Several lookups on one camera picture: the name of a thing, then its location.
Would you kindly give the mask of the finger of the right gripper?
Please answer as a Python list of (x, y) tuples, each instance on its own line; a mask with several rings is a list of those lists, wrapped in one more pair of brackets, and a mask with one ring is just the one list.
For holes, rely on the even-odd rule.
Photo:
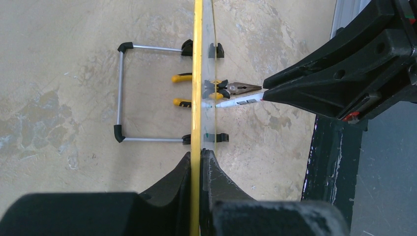
[(355, 89), (404, 58), (392, 0), (373, 0), (344, 29), (296, 64), (264, 80), (268, 90)]
[(402, 29), (343, 29), (295, 65), (264, 80), (265, 101), (358, 123), (400, 101), (416, 101), (416, 56)]

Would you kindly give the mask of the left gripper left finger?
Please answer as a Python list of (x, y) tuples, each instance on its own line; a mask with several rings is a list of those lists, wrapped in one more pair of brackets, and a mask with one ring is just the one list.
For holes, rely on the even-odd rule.
[(3, 236), (187, 236), (190, 153), (141, 193), (32, 193), (3, 215)]

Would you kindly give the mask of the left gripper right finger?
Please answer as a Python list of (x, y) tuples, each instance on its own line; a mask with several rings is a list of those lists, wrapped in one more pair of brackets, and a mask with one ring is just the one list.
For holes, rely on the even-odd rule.
[(348, 236), (341, 212), (323, 201), (257, 201), (201, 151), (200, 234), (203, 236)]

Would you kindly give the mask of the white green marker pen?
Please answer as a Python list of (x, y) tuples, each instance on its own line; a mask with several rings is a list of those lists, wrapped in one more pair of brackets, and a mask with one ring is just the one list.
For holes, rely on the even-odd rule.
[(253, 104), (253, 103), (258, 103), (263, 101), (263, 96), (264, 93), (260, 92), (260, 93), (256, 93), (253, 95), (248, 95), (248, 96), (243, 96), (243, 97), (238, 97), (232, 100), (228, 100), (228, 101), (224, 101), (224, 102), (220, 102), (218, 104), (215, 105), (210, 105), (209, 103), (205, 103), (202, 102), (201, 106), (202, 108), (228, 108), (228, 107), (235, 107), (235, 106), (240, 106), (240, 105), (247, 105), (247, 104)]

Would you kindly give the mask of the yellow framed whiteboard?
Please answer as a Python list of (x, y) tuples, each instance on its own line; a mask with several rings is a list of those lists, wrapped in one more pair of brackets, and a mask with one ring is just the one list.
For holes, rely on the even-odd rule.
[(200, 234), (200, 160), (203, 149), (215, 150), (210, 134), (216, 133), (216, 100), (203, 98), (205, 81), (216, 79), (216, 32), (213, 2), (194, 2), (194, 31), (192, 56), (192, 119), (191, 119), (191, 195), (190, 235)]

